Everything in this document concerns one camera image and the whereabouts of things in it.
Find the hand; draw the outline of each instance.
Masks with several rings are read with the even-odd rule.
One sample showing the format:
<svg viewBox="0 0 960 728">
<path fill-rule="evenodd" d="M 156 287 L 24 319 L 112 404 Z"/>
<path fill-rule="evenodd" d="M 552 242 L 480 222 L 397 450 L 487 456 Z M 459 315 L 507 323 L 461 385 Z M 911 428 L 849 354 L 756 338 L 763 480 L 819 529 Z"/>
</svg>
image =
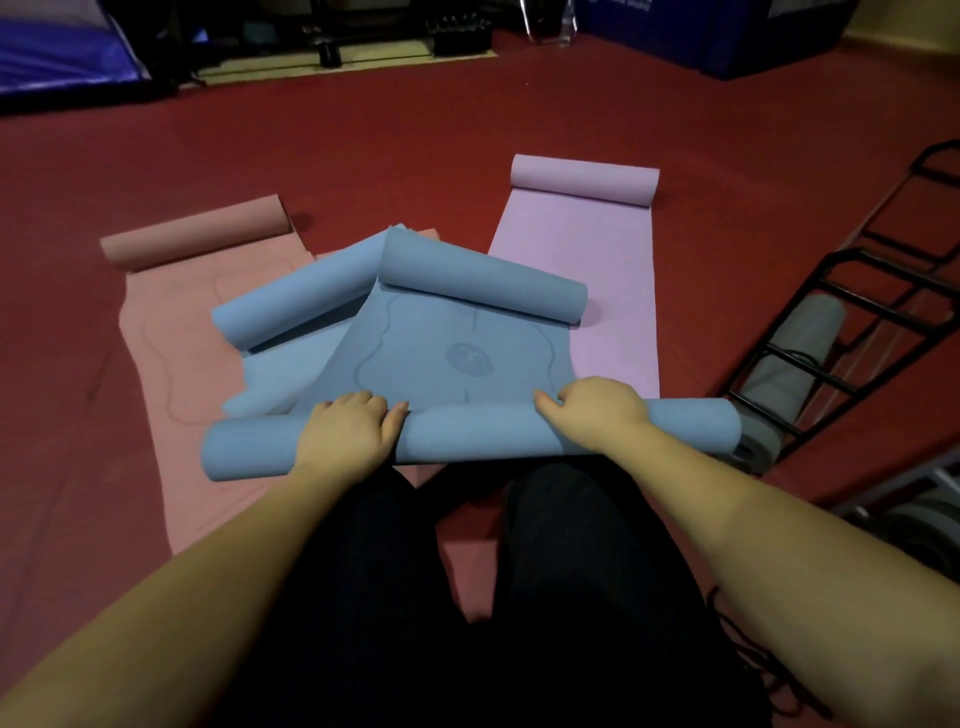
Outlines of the hand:
<svg viewBox="0 0 960 728">
<path fill-rule="evenodd" d="M 647 405 L 629 384 L 600 376 L 567 384 L 554 402 L 534 390 L 534 405 L 551 425 L 577 445 L 609 455 L 618 435 L 650 424 Z"/>
<path fill-rule="evenodd" d="M 355 485 L 390 455 L 409 402 L 387 412 L 387 401 L 370 392 L 350 392 L 313 408 L 300 440 L 294 471 L 313 479 Z"/>
</svg>

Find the blue yoga mat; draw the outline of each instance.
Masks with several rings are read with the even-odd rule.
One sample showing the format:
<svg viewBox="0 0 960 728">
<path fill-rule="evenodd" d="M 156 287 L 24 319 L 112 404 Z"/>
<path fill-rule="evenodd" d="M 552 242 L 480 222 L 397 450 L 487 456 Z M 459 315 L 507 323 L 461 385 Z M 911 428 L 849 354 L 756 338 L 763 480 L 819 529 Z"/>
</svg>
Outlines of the blue yoga mat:
<svg viewBox="0 0 960 728">
<path fill-rule="evenodd" d="M 703 452 L 730 452 L 740 439 L 740 418 L 727 400 L 648 400 L 647 406 L 654 425 Z M 308 419 L 302 414 L 217 423 L 201 452 L 207 477 L 289 473 Z M 524 402 L 448 404 L 411 412 L 396 444 L 400 465 L 585 453 Z"/>
<path fill-rule="evenodd" d="M 575 378 L 569 326 L 587 293 L 389 228 L 219 306 L 214 323 L 247 354 L 248 391 L 225 405 L 240 419 L 208 431 L 204 470 L 213 480 L 287 473 L 313 406 L 363 389 L 410 401 L 398 463 L 582 453 L 531 397 Z M 739 439 L 724 400 L 650 404 L 656 423 L 698 449 L 726 452 Z"/>
</svg>

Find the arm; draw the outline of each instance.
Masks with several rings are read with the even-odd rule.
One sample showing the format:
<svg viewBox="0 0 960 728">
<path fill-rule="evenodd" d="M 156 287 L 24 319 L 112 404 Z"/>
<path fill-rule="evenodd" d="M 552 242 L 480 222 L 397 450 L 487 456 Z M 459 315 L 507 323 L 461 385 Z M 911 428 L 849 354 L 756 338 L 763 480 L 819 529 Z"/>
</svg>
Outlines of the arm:
<svg viewBox="0 0 960 728">
<path fill-rule="evenodd" d="M 737 611 L 853 725 L 960 724 L 960 588 L 809 503 L 650 424 L 628 385 L 535 394 L 571 440 L 627 471 L 707 557 Z"/>
<path fill-rule="evenodd" d="M 0 728 L 187 726 L 226 686 L 317 523 L 390 454 L 406 403 L 370 392 L 318 404 L 297 464 L 37 665 Z"/>
</svg>

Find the yoga mat logo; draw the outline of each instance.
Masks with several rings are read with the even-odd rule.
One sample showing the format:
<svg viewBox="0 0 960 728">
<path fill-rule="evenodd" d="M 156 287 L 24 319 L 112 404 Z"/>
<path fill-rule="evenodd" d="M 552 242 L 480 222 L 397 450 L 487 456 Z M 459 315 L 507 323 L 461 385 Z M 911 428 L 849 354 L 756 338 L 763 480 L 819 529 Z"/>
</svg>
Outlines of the yoga mat logo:
<svg viewBox="0 0 960 728">
<path fill-rule="evenodd" d="M 446 350 L 446 361 L 462 375 L 487 376 L 493 373 L 493 362 L 479 347 L 464 342 L 451 344 Z"/>
</svg>

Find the red carpet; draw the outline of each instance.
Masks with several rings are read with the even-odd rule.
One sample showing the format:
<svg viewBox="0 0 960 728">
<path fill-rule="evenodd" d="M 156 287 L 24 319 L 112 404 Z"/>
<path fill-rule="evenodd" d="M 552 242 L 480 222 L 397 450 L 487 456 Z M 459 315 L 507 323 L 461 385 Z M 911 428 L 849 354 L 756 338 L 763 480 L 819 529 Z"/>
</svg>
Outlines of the red carpet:
<svg viewBox="0 0 960 728">
<path fill-rule="evenodd" d="M 169 556 L 101 235 L 278 192 L 314 253 L 400 221 L 486 250 L 516 152 L 659 167 L 661 389 L 703 395 L 906 163 L 960 127 L 955 76 L 861 50 L 721 83 L 589 37 L 498 42 L 495 61 L 0 121 L 0 691 Z M 778 482 L 822 497 L 955 437 L 958 344 Z"/>
</svg>

